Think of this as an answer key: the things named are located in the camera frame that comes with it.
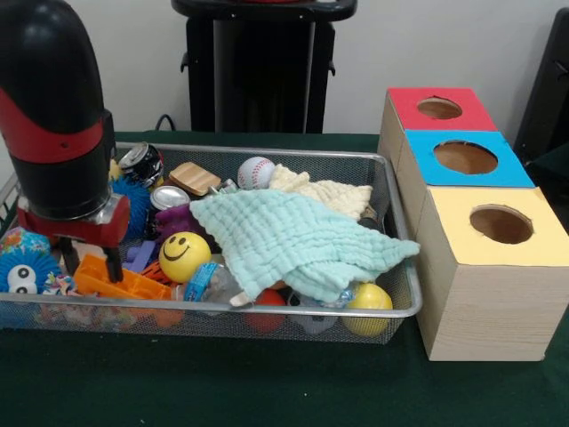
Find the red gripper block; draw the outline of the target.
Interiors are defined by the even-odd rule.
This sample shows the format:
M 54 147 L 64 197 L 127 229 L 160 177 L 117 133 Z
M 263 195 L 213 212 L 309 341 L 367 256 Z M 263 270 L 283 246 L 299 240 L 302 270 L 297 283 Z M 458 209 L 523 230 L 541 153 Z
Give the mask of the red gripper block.
M 19 225 L 24 229 L 49 238 L 59 238 L 60 252 L 70 276 L 75 275 L 80 263 L 78 252 L 73 247 L 73 239 L 95 246 L 111 246 L 103 248 L 109 281 L 118 283 L 123 280 L 118 245 L 125 237 L 130 219 L 128 197 L 112 194 L 98 212 L 84 218 L 63 221 L 37 216 L 29 208 L 28 200 L 24 196 L 19 196 L 17 217 Z

